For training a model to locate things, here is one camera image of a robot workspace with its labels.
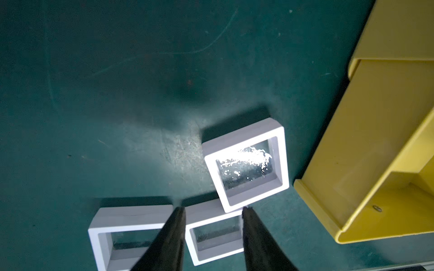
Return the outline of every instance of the yellow plastic tray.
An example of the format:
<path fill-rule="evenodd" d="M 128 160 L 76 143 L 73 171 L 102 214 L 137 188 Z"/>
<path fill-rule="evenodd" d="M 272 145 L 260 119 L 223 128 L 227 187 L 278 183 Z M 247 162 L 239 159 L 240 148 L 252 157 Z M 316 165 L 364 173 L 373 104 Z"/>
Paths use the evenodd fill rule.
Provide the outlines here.
<path fill-rule="evenodd" d="M 377 0 L 294 187 L 336 242 L 434 232 L 434 1 Z"/>

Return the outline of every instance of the screw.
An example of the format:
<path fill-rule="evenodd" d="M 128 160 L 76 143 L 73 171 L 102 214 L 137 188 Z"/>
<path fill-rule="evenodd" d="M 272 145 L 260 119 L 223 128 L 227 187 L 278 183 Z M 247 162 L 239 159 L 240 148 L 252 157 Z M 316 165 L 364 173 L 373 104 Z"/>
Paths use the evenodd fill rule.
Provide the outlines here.
<path fill-rule="evenodd" d="M 373 207 L 376 211 L 378 211 L 378 212 L 382 212 L 382 211 L 383 211 L 380 207 L 378 207 L 378 206 L 376 206 L 376 205 L 372 205 L 372 207 Z"/>

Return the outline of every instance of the yellow bin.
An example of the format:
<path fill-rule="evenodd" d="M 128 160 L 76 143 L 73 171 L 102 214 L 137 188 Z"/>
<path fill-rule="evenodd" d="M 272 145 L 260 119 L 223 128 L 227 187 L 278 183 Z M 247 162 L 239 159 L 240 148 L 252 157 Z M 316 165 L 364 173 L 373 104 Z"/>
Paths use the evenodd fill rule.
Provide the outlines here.
<path fill-rule="evenodd" d="M 434 232 L 434 1 L 377 0 L 294 187 L 337 243 Z"/>

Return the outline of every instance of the square frame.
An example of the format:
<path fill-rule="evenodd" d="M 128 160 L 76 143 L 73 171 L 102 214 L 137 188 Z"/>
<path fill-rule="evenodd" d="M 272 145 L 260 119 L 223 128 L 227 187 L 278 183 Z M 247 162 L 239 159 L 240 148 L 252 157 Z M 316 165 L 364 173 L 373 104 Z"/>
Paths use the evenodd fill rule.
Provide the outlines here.
<path fill-rule="evenodd" d="M 148 248 L 113 250 L 112 232 L 161 229 L 172 205 L 100 208 L 89 229 L 98 271 L 129 271 Z"/>
<path fill-rule="evenodd" d="M 187 218 L 185 242 L 187 243 L 191 259 L 195 266 L 244 251 L 242 212 L 243 210 L 239 209 L 234 212 L 226 213 L 219 199 L 185 207 Z M 220 243 L 220 245 L 202 250 L 197 249 L 196 236 L 193 231 L 194 228 L 237 216 L 240 218 L 240 230 L 238 232 L 221 235 L 204 241 L 212 242 L 217 240 L 217 243 Z"/>
<path fill-rule="evenodd" d="M 225 190 L 216 160 L 227 153 L 268 141 L 273 152 L 274 171 L 260 182 L 247 182 Z M 285 131 L 272 118 L 256 122 L 202 144 L 202 152 L 225 212 L 237 210 L 289 188 Z"/>

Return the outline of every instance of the green table surface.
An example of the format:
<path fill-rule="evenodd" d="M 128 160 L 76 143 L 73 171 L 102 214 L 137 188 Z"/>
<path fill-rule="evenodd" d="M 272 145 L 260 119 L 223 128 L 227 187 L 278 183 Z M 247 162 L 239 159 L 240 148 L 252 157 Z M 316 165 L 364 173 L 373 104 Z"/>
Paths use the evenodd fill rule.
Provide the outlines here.
<path fill-rule="evenodd" d="M 2 1 L 0 270 L 96 270 L 98 208 L 216 198 L 201 143 L 255 120 L 285 127 L 302 176 L 372 5 Z M 336 244 L 292 187 L 252 206 L 301 271 L 434 259 L 433 234 Z M 184 270 L 244 268 L 185 251 Z"/>

